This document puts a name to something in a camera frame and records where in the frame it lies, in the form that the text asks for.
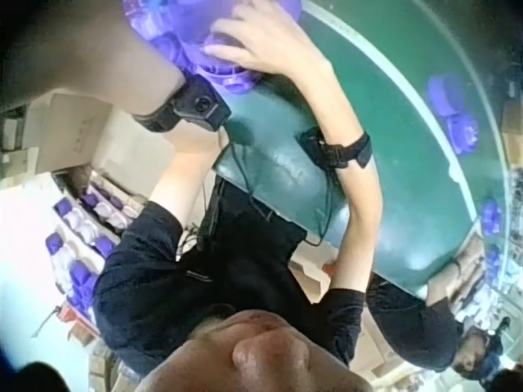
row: green table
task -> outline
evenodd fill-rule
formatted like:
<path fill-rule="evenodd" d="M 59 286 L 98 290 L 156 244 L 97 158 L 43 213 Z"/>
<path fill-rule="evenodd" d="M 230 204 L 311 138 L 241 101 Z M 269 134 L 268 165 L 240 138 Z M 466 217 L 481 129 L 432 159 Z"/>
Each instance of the green table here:
<path fill-rule="evenodd" d="M 385 198 L 375 271 L 416 293 L 449 260 L 488 196 L 495 195 L 505 208 L 503 156 L 484 103 L 456 51 L 413 2 L 304 3 L 303 28 L 332 61 L 373 137 Z M 459 160 L 425 97 L 428 79 L 448 72 L 463 80 L 467 107 L 481 125 L 477 153 Z M 226 100 L 233 110 L 226 128 L 255 197 L 308 231 L 322 233 L 329 214 L 327 185 L 296 142 L 315 125 L 301 95 L 285 78 L 267 77 L 248 94 Z M 230 150 L 216 170 L 245 189 Z M 326 240 L 338 246 L 349 215 L 340 189 L 333 209 Z"/>

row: sleeve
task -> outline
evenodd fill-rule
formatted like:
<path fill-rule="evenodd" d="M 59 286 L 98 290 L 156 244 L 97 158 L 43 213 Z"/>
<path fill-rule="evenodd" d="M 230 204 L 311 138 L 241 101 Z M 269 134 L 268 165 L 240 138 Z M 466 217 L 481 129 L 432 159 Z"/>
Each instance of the sleeve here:
<path fill-rule="evenodd" d="M 426 307 L 421 315 L 425 346 L 432 353 L 426 368 L 442 372 L 452 363 L 458 346 L 458 323 L 450 311 L 449 299 Z"/>
<path fill-rule="evenodd" d="M 355 290 L 329 290 L 316 304 L 325 322 L 325 348 L 347 366 L 354 358 L 356 342 L 361 331 L 364 293 Z"/>
<path fill-rule="evenodd" d="M 147 373 L 170 353 L 158 343 L 176 304 L 177 246 L 183 229 L 149 202 L 124 232 L 95 287 L 96 325 L 105 343 L 133 370 Z"/>

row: white stripe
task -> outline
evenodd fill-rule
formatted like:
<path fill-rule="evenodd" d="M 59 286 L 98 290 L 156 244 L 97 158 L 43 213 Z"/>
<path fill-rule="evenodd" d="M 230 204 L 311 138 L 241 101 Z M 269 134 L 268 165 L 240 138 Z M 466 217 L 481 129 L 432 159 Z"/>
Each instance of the white stripe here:
<path fill-rule="evenodd" d="M 450 146 L 446 134 L 441 129 L 440 124 L 436 120 L 432 111 L 428 108 L 425 101 L 405 78 L 405 76 L 387 59 L 371 42 L 369 42 L 363 35 L 354 30 L 351 26 L 339 19 L 337 16 L 326 11 L 324 8 L 314 4 L 310 0 L 303 3 L 303 9 L 316 19 L 325 23 L 328 27 L 336 31 L 347 41 L 352 43 L 355 47 L 360 49 L 383 73 L 389 77 L 390 80 L 403 92 L 403 94 L 410 101 L 412 106 L 416 108 L 419 115 L 423 118 L 427 126 L 432 132 L 432 135 L 439 143 L 445 157 L 449 161 L 449 175 L 459 184 L 465 205 L 467 206 L 468 214 L 471 221 L 477 217 L 476 204 L 472 198 L 471 190 L 468 186 L 467 179 L 463 173 L 463 169 L 459 164 L 456 154 Z"/>
<path fill-rule="evenodd" d="M 459 56 L 459 59 L 463 62 L 465 65 L 465 68 L 467 69 L 467 72 L 471 75 L 472 82 L 474 83 L 474 86 L 476 87 L 478 91 L 478 95 L 480 96 L 481 103 L 483 104 L 485 108 L 485 112 L 487 113 L 487 118 L 489 119 L 489 125 L 490 130 L 492 131 L 494 135 L 494 141 L 496 143 L 496 148 L 498 150 L 499 160 L 501 161 L 501 168 L 503 172 L 503 188 L 505 189 L 505 250 L 503 253 L 503 267 L 500 272 L 500 276 L 505 275 L 505 269 L 507 268 L 507 260 L 508 260 L 508 233 L 510 232 L 510 203 L 508 202 L 509 194 L 510 194 L 510 186 L 509 186 L 509 175 L 508 175 L 508 168 L 507 168 L 507 161 L 505 159 L 505 150 L 503 149 L 503 142 L 501 141 L 501 133 L 499 131 L 498 123 L 496 122 L 496 117 L 494 116 L 494 112 L 492 111 L 492 106 L 489 104 L 489 98 L 487 97 L 487 93 L 485 91 L 485 88 L 483 86 L 483 83 L 480 80 L 480 76 L 478 75 L 476 68 L 472 64 L 471 60 L 467 56 L 467 53 L 463 50 L 462 46 L 459 44 L 459 42 L 454 38 L 453 34 L 450 32 L 450 30 L 447 28 L 447 26 L 441 21 L 439 16 L 434 13 L 427 4 L 423 3 L 420 0 L 414 0 L 414 2 L 418 5 L 418 7 L 427 15 L 427 17 L 431 20 L 431 22 L 437 27 L 438 30 L 440 30 L 440 33 L 445 37 L 445 39 L 449 42 L 450 46 L 456 51 L 456 53 Z M 501 288 L 502 279 L 499 280 L 499 288 Z"/>

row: man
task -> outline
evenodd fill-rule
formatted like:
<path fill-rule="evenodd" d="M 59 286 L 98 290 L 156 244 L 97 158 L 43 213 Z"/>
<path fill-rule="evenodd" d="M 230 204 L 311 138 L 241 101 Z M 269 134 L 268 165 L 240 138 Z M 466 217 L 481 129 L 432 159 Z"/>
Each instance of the man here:
<path fill-rule="evenodd" d="M 25 24 L 2 25 L 10 42 L 2 47 L 0 111 L 62 89 L 147 115 L 183 83 L 180 71 L 132 30 L 120 1 L 41 5 Z M 213 30 L 244 48 L 208 47 L 208 54 L 292 80 L 326 143 L 362 139 L 331 64 L 277 4 L 239 5 L 233 20 L 219 20 Z M 197 127 L 179 128 L 171 140 L 171 166 L 96 287 L 101 334 L 131 368 L 149 374 L 142 390 L 367 390 L 347 364 L 382 216 L 374 161 L 336 170 L 351 220 L 331 289 L 312 305 L 287 267 L 305 233 L 275 214 L 260 219 L 223 181 L 213 192 L 207 245 L 176 263 L 182 228 L 221 145 L 216 133 Z"/>
<path fill-rule="evenodd" d="M 330 145 L 364 134 L 332 66 L 276 2 L 239 4 L 212 27 L 244 48 L 205 51 L 245 68 L 283 74 L 307 99 Z M 199 247 L 176 263 L 177 246 L 219 137 L 175 134 L 177 154 L 149 203 L 106 261 L 96 323 L 107 345 L 147 376 L 143 390 L 363 390 L 347 371 L 382 215 L 373 160 L 337 176 L 351 209 L 330 290 L 312 305 L 288 262 L 306 237 L 223 180 L 213 191 Z"/>
<path fill-rule="evenodd" d="M 468 320 L 457 322 L 454 314 L 484 273 L 483 241 L 475 234 L 464 251 L 429 281 L 425 301 L 373 276 L 369 311 L 401 358 L 436 372 L 452 367 L 463 378 L 479 381 L 492 370 L 487 359 L 500 354 L 500 344 Z"/>

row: cable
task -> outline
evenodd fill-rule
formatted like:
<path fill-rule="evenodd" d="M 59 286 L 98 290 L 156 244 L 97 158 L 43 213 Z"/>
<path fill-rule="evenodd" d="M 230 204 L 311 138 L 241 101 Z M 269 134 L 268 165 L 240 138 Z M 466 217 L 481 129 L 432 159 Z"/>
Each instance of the cable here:
<path fill-rule="evenodd" d="M 236 152 L 236 147 L 233 143 L 230 143 L 230 151 L 232 153 L 232 158 L 234 159 L 236 166 L 239 169 L 239 172 L 241 173 L 242 177 L 244 178 L 245 188 L 247 190 L 247 195 L 249 198 L 249 202 L 251 205 L 256 209 L 256 211 L 265 219 L 266 221 L 269 221 L 272 217 L 273 211 L 270 210 L 268 214 L 265 214 L 261 210 L 261 208 L 256 204 L 256 200 L 253 197 L 253 188 L 248 180 L 247 173 L 245 172 L 244 167 L 242 166 L 238 154 Z M 318 243 L 312 243 L 311 241 L 305 239 L 305 243 L 311 245 L 312 247 L 319 247 L 323 241 L 325 240 L 325 237 L 327 236 L 327 233 L 329 231 L 329 226 L 331 224 L 331 221 L 333 219 L 333 179 L 329 175 L 329 173 L 325 173 L 325 179 L 327 181 L 327 189 L 325 193 L 325 207 L 329 210 L 329 214 L 327 216 L 327 222 L 325 222 L 325 227 L 323 232 L 320 235 L 320 240 Z"/>
<path fill-rule="evenodd" d="M 253 208 L 263 217 L 263 219 L 265 221 L 269 221 L 270 218 L 272 217 L 272 211 L 270 211 L 268 214 L 265 214 L 265 212 L 263 212 L 261 210 L 261 208 L 256 204 L 256 200 L 254 200 L 254 197 L 253 197 L 253 188 L 251 187 L 251 184 L 247 177 L 247 173 L 245 172 L 245 169 L 242 166 L 242 164 L 238 158 L 238 154 L 236 153 L 236 146 L 234 143 L 230 143 L 230 151 L 232 153 L 232 158 L 234 159 L 236 166 L 239 169 L 239 172 L 241 173 L 242 177 L 244 178 L 245 189 L 247 190 L 247 195 L 248 195 L 248 201 L 251 203 Z"/>
<path fill-rule="evenodd" d="M 325 237 L 327 236 L 327 233 L 329 231 L 329 227 L 331 224 L 331 221 L 333 219 L 333 199 L 334 199 L 334 192 L 333 192 L 333 182 L 334 180 L 331 178 L 331 176 L 326 172 L 325 173 L 325 180 L 327 181 L 327 189 L 325 193 L 325 207 L 329 210 L 329 214 L 327 215 L 327 221 L 325 222 L 324 231 L 320 235 L 320 240 L 317 243 L 312 243 L 308 239 L 305 238 L 304 242 L 307 245 L 310 245 L 312 247 L 319 247 L 323 241 L 325 240 Z"/>
<path fill-rule="evenodd" d="M 207 193 L 205 192 L 205 181 L 202 184 L 203 210 L 207 211 Z"/>

